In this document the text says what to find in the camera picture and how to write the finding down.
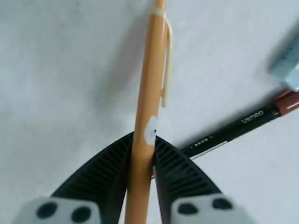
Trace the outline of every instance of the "light blue eraser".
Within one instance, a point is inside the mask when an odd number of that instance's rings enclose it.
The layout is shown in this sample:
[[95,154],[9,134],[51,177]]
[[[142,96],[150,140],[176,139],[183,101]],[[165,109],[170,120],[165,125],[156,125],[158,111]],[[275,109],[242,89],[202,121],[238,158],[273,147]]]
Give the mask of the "light blue eraser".
[[290,90],[299,91],[299,36],[270,71]]

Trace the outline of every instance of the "white surface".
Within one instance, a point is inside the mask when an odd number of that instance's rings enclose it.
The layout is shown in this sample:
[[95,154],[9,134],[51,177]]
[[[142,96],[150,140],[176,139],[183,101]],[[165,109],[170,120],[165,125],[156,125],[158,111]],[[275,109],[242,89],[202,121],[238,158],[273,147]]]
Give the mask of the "white surface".
[[[38,218],[36,211],[47,203],[56,204],[56,210],[46,219]],[[18,211],[13,224],[74,224],[73,213],[82,207],[87,207],[90,211],[90,216],[84,224],[101,224],[100,210],[96,203],[57,197],[39,197],[27,202]]]
[[[226,199],[232,209],[213,208],[214,199]],[[178,210],[182,204],[192,204],[198,209],[195,214],[181,214]],[[256,224],[243,207],[224,194],[194,196],[177,199],[171,206],[171,224]]]
[[[145,2],[0,0],[1,223],[133,130]],[[279,87],[267,68],[299,28],[299,2],[172,0],[167,10],[174,68],[157,134],[182,147]],[[259,223],[299,223],[298,126],[296,111],[197,164]]]

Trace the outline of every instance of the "white sticker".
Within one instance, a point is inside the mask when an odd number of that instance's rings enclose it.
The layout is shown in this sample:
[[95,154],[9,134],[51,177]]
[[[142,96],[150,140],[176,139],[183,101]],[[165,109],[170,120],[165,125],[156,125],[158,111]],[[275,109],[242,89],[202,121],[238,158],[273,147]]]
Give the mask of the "white sticker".
[[157,127],[158,119],[155,116],[152,116],[149,119],[148,124],[144,130],[144,138],[148,145],[154,146],[156,142],[156,127]]

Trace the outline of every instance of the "black marker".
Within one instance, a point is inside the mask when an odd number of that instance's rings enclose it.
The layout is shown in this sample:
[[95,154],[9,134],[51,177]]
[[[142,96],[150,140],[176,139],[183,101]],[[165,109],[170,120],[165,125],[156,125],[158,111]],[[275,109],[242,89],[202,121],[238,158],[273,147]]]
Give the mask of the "black marker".
[[190,159],[194,160],[297,108],[299,108],[299,93],[283,91],[267,106],[264,106],[221,130],[190,144],[183,148],[182,151],[190,157]]

